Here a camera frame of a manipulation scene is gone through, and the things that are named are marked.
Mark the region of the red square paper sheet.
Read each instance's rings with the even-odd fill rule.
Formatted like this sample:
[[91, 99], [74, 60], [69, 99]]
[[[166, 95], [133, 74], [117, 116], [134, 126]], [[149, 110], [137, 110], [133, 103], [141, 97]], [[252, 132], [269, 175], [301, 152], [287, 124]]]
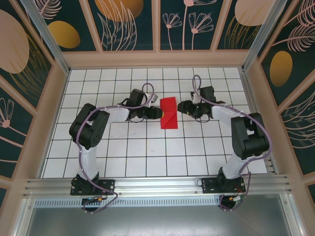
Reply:
[[178, 129], [177, 102], [175, 97], [160, 100], [160, 108], [163, 111], [160, 119], [161, 129]]

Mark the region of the grey metal panel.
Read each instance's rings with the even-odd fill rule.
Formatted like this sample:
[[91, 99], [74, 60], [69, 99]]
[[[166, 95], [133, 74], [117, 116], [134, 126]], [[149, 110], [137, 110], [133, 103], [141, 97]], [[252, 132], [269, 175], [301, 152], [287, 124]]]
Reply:
[[241, 214], [216, 206], [38, 208], [26, 236], [292, 236], [282, 213]]

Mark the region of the aluminium side rail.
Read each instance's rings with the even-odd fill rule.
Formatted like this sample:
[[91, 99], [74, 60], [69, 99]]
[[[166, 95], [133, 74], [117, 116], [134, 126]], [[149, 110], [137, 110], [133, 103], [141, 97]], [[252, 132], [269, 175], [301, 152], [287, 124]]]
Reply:
[[242, 85], [248, 101], [249, 109], [261, 113], [267, 127], [270, 124], [268, 119], [268, 107], [271, 106], [271, 114], [275, 113], [275, 102], [271, 97], [271, 91], [267, 88], [266, 76], [263, 74], [259, 64], [253, 64], [248, 70], [239, 69]]

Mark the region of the aluminium mounting rail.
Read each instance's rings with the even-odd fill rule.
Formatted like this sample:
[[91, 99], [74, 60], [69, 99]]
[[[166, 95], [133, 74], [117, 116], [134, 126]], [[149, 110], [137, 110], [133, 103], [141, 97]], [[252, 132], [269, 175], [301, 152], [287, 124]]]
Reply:
[[[70, 197], [71, 178], [38, 178], [27, 180], [22, 194], [30, 198]], [[244, 177], [249, 194], [290, 193], [286, 175], [251, 175]], [[202, 195], [199, 177], [119, 177], [115, 192], [122, 197], [165, 197]]]

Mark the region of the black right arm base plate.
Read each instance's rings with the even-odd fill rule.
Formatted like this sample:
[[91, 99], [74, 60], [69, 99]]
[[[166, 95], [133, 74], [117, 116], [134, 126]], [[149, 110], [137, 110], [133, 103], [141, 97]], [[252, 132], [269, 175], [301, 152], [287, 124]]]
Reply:
[[218, 179], [217, 177], [208, 177], [201, 179], [202, 192], [204, 194], [215, 193], [245, 193], [246, 187], [242, 177], [236, 179]]

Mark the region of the aluminium frame post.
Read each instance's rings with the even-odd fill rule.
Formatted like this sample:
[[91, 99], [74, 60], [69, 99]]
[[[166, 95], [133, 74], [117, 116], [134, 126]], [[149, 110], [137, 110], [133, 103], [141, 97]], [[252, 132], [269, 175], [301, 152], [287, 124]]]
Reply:
[[283, 12], [287, 0], [275, 0], [273, 5], [271, 6], [266, 19], [261, 25], [245, 59], [241, 66], [242, 72], [246, 73], [254, 62], [256, 56], [258, 55], [261, 47], [266, 41], [268, 35], [272, 31], [274, 25], [276, 24], [279, 16]]
[[46, 22], [44, 21], [39, 11], [37, 10], [35, 3], [32, 0], [20, 0], [20, 1], [23, 7], [25, 8], [25, 10], [28, 12], [36, 28], [41, 33], [44, 41], [46, 42], [52, 54], [54, 55], [62, 71], [65, 73], [65, 75], [68, 75], [69, 74], [68, 64], [62, 54], [61, 49], [59, 48], [53, 35], [51, 34]]

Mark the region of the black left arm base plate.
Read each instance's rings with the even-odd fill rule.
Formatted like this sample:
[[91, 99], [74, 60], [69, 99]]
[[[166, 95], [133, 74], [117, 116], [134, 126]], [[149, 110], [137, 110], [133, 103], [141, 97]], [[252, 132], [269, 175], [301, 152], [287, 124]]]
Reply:
[[[98, 185], [104, 189], [113, 191], [115, 189], [115, 182], [113, 180], [100, 180]], [[74, 178], [71, 181], [70, 188], [71, 196], [96, 196], [96, 195], [113, 195], [113, 193], [106, 193], [105, 191], [95, 187], [85, 179]]]

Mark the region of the aluminium frame bar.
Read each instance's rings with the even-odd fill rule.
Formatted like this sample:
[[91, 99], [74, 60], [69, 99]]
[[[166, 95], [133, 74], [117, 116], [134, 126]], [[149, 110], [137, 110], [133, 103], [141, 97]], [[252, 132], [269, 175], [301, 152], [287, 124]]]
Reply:
[[306, 236], [298, 208], [292, 194], [280, 194], [284, 214], [292, 236]]
[[17, 218], [14, 223], [12, 236], [26, 236], [31, 221], [35, 199], [22, 199]]

